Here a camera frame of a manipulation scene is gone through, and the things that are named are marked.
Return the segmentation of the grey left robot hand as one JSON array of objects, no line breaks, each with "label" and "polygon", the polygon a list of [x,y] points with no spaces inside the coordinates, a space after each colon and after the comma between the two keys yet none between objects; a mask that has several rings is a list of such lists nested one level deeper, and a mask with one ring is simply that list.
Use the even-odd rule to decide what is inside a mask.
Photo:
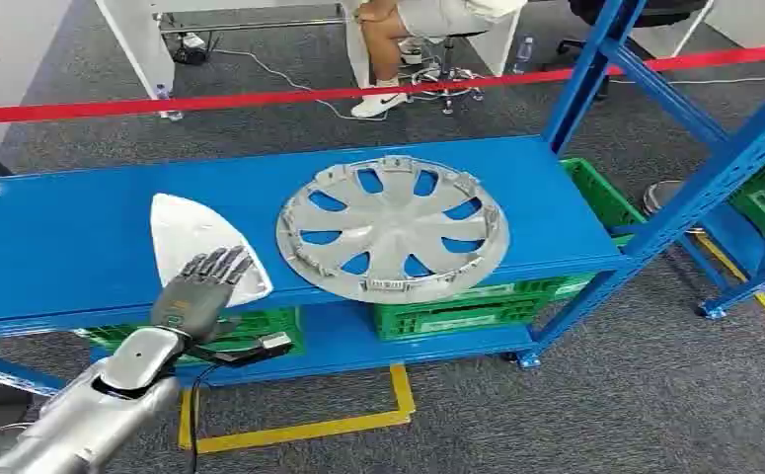
[{"label": "grey left robot hand", "polygon": [[253,258],[242,246],[194,256],[163,288],[151,309],[151,324],[183,333],[197,343],[213,340],[220,313],[252,264]]}]

